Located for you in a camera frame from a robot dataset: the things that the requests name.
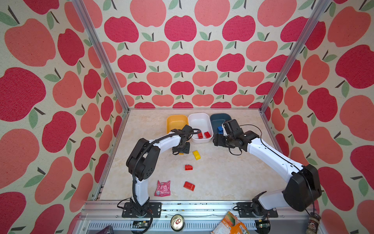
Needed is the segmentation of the yellow curved lego brick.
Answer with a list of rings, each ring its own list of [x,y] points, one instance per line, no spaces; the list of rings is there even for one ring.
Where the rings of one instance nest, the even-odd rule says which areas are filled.
[[[200,160],[201,159],[201,155],[200,153],[196,150],[196,151],[193,151],[193,155],[195,157],[196,160]]]

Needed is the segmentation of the blue cube lego brick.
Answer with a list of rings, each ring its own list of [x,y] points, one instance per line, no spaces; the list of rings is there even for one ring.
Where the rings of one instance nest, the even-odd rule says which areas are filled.
[[[219,134],[223,134],[223,127],[222,126],[218,126],[217,127],[217,132],[219,133]]]

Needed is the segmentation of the red curved lego brick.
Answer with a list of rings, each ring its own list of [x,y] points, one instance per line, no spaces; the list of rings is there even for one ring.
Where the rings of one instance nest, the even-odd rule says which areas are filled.
[[[191,170],[193,170],[193,166],[192,165],[185,165],[185,170],[186,171],[191,171]]]

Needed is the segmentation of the yellow plastic container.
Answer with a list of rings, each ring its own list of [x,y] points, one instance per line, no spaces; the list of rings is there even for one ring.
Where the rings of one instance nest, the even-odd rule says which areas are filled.
[[[167,118],[167,134],[173,129],[183,129],[188,125],[188,117],[185,115],[172,115]]]

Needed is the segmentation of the dark teal plastic container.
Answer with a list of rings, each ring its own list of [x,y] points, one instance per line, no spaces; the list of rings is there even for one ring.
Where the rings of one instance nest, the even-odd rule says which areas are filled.
[[[217,134],[218,133],[218,127],[222,126],[222,124],[226,121],[229,121],[229,120],[232,120],[231,116],[229,114],[226,114],[226,113],[216,113],[216,114],[212,114],[210,116],[210,122],[211,122],[211,125],[212,125],[212,129],[213,129],[213,134]]]

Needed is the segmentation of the white plastic container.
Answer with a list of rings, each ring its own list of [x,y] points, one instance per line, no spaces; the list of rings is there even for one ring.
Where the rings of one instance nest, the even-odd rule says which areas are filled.
[[[192,141],[194,143],[207,143],[209,142],[213,137],[213,129],[210,122],[209,115],[206,113],[194,113],[190,114],[188,116],[189,124],[192,128],[201,130],[201,133],[203,134],[202,139],[198,138],[198,135],[194,135],[192,137]],[[204,132],[209,132],[211,134],[211,138],[206,138],[204,136]]]

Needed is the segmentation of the red lego brick front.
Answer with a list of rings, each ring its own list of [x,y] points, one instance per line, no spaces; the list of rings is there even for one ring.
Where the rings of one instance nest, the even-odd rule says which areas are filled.
[[[190,190],[190,191],[194,191],[195,190],[195,185],[186,181],[183,185],[184,188]]]

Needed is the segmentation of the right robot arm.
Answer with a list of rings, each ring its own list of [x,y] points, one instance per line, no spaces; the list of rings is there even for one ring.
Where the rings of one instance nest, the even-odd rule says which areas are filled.
[[[215,146],[228,149],[237,147],[256,156],[287,182],[284,189],[265,191],[252,199],[250,209],[255,217],[263,217],[274,208],[287,206],[302,212],[314,204],[322,194],[318,170],[313,165],[304,166],[286,157],[252,131],[237,136],[216,134],[213,142]]]

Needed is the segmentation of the pink snack packet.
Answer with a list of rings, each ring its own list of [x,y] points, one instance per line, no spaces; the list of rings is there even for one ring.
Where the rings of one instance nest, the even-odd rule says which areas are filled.
[[[156,188],[156,191],[154,193],[154,195],[156,197],[168,197],[171,195],[171,191],[170,191],[170,183],[171,181],[167,181],[167,182],[160,182],[158,181],[157,182],[157,188]]]

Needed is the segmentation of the soda can top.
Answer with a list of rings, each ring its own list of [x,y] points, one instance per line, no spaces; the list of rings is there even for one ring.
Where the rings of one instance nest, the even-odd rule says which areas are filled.
[[[170,220],[170,226],[175,232],[180,232],[185,227],[185,219],[180,214],[175,214]]]

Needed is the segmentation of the orange snack bag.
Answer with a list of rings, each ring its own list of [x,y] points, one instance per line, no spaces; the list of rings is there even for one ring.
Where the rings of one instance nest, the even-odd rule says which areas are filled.
[[[227,212],[211,234],[249,234],[249,231],[235,215]]]

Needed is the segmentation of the dark glass jar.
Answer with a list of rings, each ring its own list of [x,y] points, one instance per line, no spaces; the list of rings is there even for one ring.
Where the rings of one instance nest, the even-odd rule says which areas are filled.
[[[309,215],[308,225],[306,229],[306,234],[317,234],[318,228],[320,225],[320,215],[314,212],[311,212]]]

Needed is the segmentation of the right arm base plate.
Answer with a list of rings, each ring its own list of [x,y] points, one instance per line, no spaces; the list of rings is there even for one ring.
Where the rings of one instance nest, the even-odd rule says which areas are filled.
[[[277,218],[279,217],[276,209],[266,210],[262,205],[256,202],[238,202],[233,207],[234,211],[239,213],[241,218]]]

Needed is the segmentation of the left aluminium frame post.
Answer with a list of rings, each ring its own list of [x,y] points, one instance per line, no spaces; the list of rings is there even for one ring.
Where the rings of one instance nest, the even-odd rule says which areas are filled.
[[[119,81],[117,79],[117,76],[115,72],[113,71],[113,68],[111,66],[111,63],[109,61],[109,58],[106,54],[106,51],[102,45],[102,42],[100,41],[96,29],[94,27],[94,24],[90,18],[90,15],[88,13],[88,10],[84,4],[84,1],[72,1],[73,5],[75,7],[75,10],[88,34],[89,39],[91,40],[91,43],[95,49],[95,52],[98,56],[98,59],[100,60],[100,63],[104,69],[104,72],[106,73],[109,82],[114,89],[114,92],[116,94],[116,97],[119,100],[119,103],[121,104],[124,112],[128,115],[130,112],[129,106],[127,104],[127,101],[124,97],[124,94],[122,92],[122,89],[120,87]]]

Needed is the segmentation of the right aluminium frame post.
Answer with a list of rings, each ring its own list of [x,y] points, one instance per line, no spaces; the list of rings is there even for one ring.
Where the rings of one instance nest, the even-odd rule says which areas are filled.
[[[320,18],[322,17],[322,15],[326,11],[326,9],[329,7],[330,3],[331,3],[331,1],[328,1],[328,0],[318,1],[316,3],[316,6],[313,9],[310,18],[307,20],[304,29],[302,30],[298,40],[295,43],[295,46],[292,48],[291,53],[289,54],[289,56],[288,56],[286,62],[284,63],[281,71],[279,72],[279,74],[275,78],[274,84],[273,84],[272,88],[270,89],[268,95],[266,96],[266,98],[265,98],[265,100],[264,100],[264,102],[263,102],[263,104],[260,108],[260,114],[265,113],[267,107],[269,106],[269,104],[273,100],[273,97],[274,97],[275,93],[279,89],[283,79],[286,77],[287,73],[291,69],[291,67],[294,64],[294,62],[295,62],[298,54],[300,53],[300,51],[304,48],[307,40],[309,39],[309,37],[312,34],[315,27],[317,26]]]

